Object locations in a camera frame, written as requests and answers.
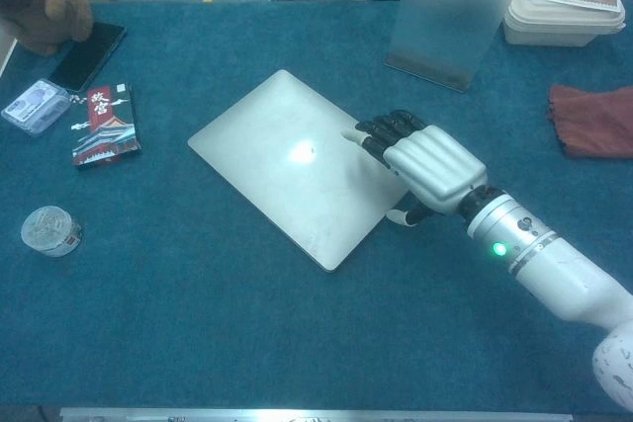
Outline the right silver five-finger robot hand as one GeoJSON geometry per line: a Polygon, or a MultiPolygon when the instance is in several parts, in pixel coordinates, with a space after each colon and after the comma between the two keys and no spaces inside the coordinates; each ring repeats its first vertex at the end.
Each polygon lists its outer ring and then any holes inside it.
{"type": "Polygon", "coordinates": [[[433,214],[456,214],[471,192],[488,184],[481,160],[444,129],[409,111],[359,122],[341,135],[399,177],[416,197],[413,208],[386,213],[395,224],[413,227],[433,214]]]}

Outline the silver laptop with apple logo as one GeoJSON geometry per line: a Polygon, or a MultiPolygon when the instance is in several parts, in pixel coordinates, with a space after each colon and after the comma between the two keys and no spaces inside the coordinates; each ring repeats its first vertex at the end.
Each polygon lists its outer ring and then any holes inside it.
{"type": "Polygon", "coordinates": [[[332,272],[407,193],[381,163],[343,137],[356,122],[281,69],[188,144],[332,272]]]}

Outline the frosted acrylic sign stand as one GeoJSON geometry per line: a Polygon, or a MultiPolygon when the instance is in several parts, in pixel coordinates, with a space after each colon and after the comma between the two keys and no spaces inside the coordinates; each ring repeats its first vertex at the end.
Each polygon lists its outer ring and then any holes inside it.
{"type": "Polygon", "coordinates": [[[386,63],[465,92],[511,0],[400,0],[386,63]]]}

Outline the red cloth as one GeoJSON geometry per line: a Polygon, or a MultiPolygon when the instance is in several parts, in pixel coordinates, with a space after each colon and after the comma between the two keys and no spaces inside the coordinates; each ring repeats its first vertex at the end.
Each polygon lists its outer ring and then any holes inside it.
{"type": "Polygon", "coordinates": [[[633,86],[590,93],[553,85],[548,102],[568,157],[633,159],[633,86]]]}

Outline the beige takeout container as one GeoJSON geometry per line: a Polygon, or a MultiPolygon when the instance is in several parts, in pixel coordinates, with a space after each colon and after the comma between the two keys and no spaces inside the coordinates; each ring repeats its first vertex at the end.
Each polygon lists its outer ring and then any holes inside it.
{"type": "Polygon", "coordinates": [[[582,47],[625,28],[622,2],[619,7],[616,13],[545,0],[512,0],[502,26],[511,44],[582,47]]]}

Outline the blue table cloth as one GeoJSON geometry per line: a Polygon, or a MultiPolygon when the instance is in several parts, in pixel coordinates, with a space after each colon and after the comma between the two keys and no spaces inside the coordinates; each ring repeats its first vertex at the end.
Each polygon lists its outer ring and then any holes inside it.
{"type": "Polygon", "coordinates": [[[582,48],[496,36],[466,93],[389,68],[398,7],[104,3],[127,33],[97,83],[129,83],[142,150],[76,169],[71,117],[0,119],[0,405],[614,413],[592,326],[559,320],[435,216],[381,222],[327,273],[187,144],[279,69],[354,118],[409,110],[633,292],[633,160],[577,160],[555,84],[633,86],[633,25],[582,48]],[[80,244],[27,246],[67,211],[80,244]]]}

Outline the dark box with palace print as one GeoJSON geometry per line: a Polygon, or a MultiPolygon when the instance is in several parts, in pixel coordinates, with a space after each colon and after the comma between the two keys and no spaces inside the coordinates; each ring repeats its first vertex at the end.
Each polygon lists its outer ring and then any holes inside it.
{"type": "Polygon", "coordinates": [[[89,89],[78,101],[72,164],[83,169],[116,162],[141,152],[133,89],[119,82],[89,89]]]}

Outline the black smartphone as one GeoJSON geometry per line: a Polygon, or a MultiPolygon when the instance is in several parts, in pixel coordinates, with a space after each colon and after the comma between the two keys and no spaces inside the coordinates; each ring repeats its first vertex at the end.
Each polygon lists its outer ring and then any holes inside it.
{"type": "Polygon", "coordinates": [[[90,84],[125,36],[122,26],[95,22],[90,37],[76,42],[48,80],[67,91],[80,92],[90,84]]]}

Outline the clear round jar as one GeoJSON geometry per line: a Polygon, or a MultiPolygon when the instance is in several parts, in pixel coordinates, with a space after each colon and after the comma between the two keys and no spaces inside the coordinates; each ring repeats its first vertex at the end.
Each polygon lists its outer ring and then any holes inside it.
{"type": "Polygon", "coordinates": [[[29,214],[20,232],[23,242],[48,257],[62,257],[81,242],[82,228],[65,210],[44,206],[29,214]]]}

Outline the clear plastic case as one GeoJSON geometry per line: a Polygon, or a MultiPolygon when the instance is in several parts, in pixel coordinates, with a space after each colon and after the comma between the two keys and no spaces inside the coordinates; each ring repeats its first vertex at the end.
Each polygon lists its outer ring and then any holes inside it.
{"type": "Polygon", "coordinates": [[[25,133],[37,136],[49,128],[70,106],[68,92],[40,79],[4,108],[0,115],[25,133]]]}

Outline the aluminium rail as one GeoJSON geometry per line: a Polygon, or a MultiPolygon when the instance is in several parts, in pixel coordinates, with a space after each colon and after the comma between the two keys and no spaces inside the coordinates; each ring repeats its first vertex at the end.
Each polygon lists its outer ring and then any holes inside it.
{"type": "Polygon", "coordinates": [[[63,407],[62,422],[575,422],[570,414],[478,411],[63,407]]]}

